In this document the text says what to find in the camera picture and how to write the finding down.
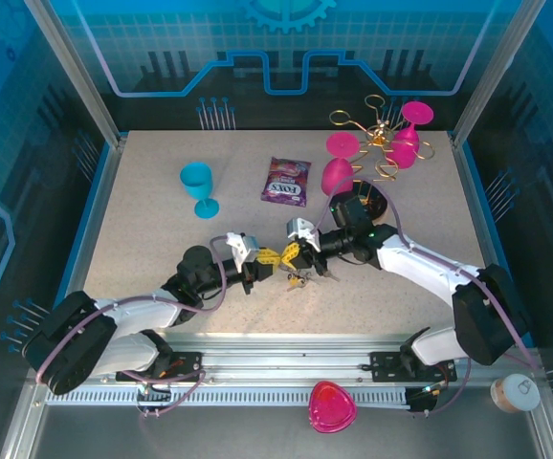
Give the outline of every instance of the pink wine glass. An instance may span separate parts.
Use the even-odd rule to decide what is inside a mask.
[[[393,151],[389,151],[386,156],[398,164],[398,169],[408,169],[419,153],[419,134],[414,126],[428,124],[433,120],[433,110],[423,102],[407,102],[402,107],[402,116],[410,124],[393,136],[390,145]]]
[[[332,189],[344,177],[353,175],[353,166],[346,160],[360,150],[360,142],[349,132],[336,132],[332,134],[325,143],[327,151],[335,158],[323,169],[321,175],[321,190],[329,196]],[[353,181],[342,184],[337,193],[351,191]]]

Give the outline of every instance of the purple snack bag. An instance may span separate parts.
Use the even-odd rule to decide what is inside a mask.
[[[261,200],[306,207],[306,182],[311,164],[306,161],[272,158]]]

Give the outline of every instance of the white jar lid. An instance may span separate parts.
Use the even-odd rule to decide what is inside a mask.
[[[520,411],[531,411],[541,402],[536,383],[518,373],[504,378],[504,395],[508,402]]]

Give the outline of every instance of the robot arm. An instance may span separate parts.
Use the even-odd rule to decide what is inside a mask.
[[[232,246],[232,258],[223,261],[226,288],[241,284],[248,295],[254,282],[274,273],[278,254],[261,249],[254,237],[229,233],[226,243]],[[196,314],[177,307],[174,302],[202,309],[204,294],[218,289],[221,289],[221,275],[210,250],[194,246],[183,255],[176,274],[149,294],[121,299],[93,299],[85,292],[68,295],[37,325],[24,344],[22,355],[38,370],[81,320],[120,302],[120,306],[104,312],[79,330],[55,356],[41,380],[60,395],[90,376],[123,370],[158,378],[169,368],[172,350],[153,330],[179,325]]]
[[[295,269],[314,268],[319,275],[325,275],[329,258],[351,253],[358,261],[400,274],[441,298],[453,308],[455,326],[422,330],[402,346],[403,353],[410,353],[421,364],[470,357],[490,365],[514,343],[489,300],[463,272],[482,282],[498,298],[520,336],[529,330],[529,319],[503,268],[465,265],[423,249],[404,236],[409,243],[406,245],[396,228],[375,226],[352,192],[334,196],[330,209],[339,229],[318,233],[309,222],[290,222],[288,233],[293,242],[285,250],[283,262]],[[441,260],[457,269],[446,268]]]

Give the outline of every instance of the work table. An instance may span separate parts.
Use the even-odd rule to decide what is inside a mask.
[[[286,224],[294,217],[316,222],[325,206],[321,172],[331,160],[330,131],[130,132],[85,282],[91,297],[147,293],[175,273],[185,250],[207,245],[228,231],[254,235],[260,246],[282,252]],[[362,133],[355,132],[361,139]],[[418,244],[468,264],[483,266],[470,211],[444,132],[422,132],[435,156],[381,182],[401,215],[405,233]],[[306,208],[260,201],[271,157],[305,160],[310,168]],[[363,161],[376,176],[374,160]],[[201,220],[179,180],[184,165],[201,161],[213,173],[218,215]],[[394,225],[390,212],[387,223]],[[331,217],[322,230],[335,228]],[[220,244],[223,257],[230,248]],[[287,293],[286,272],[255,283],[250,295],[228,289],[223,307],[175,328],[187,333],[412,334],[453,323],[449,306],[412,282],[371,266],[334,259],[340,279],[312,276],[304,289]]]

